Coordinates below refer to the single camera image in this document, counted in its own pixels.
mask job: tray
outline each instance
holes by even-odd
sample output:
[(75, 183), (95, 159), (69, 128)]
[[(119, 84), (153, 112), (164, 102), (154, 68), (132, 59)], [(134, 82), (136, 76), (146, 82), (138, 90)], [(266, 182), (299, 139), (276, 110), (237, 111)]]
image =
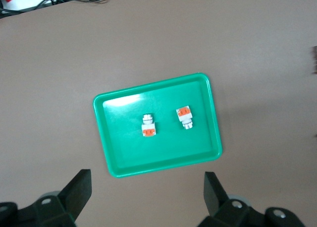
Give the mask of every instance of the tray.
[[(109, 172), (126, 177), (212, 161), (222, 145), (208, 77), (195, 73), (97, 95), (93, 102)], [(193, 127), (185, 129), (176, 109), (189, 106)], [(144, 137), (144, 114), (156, 135)]]

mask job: white and orange connector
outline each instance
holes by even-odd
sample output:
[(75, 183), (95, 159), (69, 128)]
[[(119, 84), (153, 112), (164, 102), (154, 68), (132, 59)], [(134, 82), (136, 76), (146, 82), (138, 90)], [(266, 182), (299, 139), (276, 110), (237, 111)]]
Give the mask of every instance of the white and orange connector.
[(151, 137), (157, 134), (155, 122), (151, 114), (143, 115), (142, 133), (144, 137)]
[(193, 122), (192, 122), (193, 115), (189, 109), (189, 106), (185, 106), (185, 107), (177, 109), (176, 113), (177, 113), (179, 121), (182, 122), (183, 127), (185, 129), (193, 128)]

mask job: brown table surface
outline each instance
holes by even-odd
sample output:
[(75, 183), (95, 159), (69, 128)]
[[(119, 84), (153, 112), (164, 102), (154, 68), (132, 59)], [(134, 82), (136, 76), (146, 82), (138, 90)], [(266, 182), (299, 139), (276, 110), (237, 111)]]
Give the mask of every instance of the brown table surface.
[[(0, 20), (0, 201), (19, 207), (91, 169), (79, 227), (194, 227), (205, 171), (263, 212), (317, 209), (317, 0), (68, 2)], [(116, 179), (92, 100), (180, 75), (211, 78), (215, 162)]]

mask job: table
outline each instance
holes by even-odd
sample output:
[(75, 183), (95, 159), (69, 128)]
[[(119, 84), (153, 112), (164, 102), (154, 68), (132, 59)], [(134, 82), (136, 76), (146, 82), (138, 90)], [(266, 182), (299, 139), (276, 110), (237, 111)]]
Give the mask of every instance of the table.
[[(67, 2), (0, 20), (0, 200), (33, 203), (91, 169), (78, 226), (196, 226), (205, 171), (262, 212), (317, 209), (316, 0)], [(222, 157), (116, 179), (95, 95), (185, 74), (211, 79)]]

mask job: small white object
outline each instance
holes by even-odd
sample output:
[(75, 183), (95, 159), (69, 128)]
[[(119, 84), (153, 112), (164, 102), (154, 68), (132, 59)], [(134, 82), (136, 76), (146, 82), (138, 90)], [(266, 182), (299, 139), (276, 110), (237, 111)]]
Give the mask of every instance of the small white object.
[(151, 137), (157, 134), (155, 129), (155, 122), (151, 114), (143, 115), (142, 133), (144, 137)]
[(193, 127), (193, 122), (192, 122), (193, 115), (190, 111), (189, 106), (185, 106), (185, 107), (177, 109), (176, 113), (177, 113), (179, 121), (182, 122), (183, 127), (185, 129), (191, 129)]

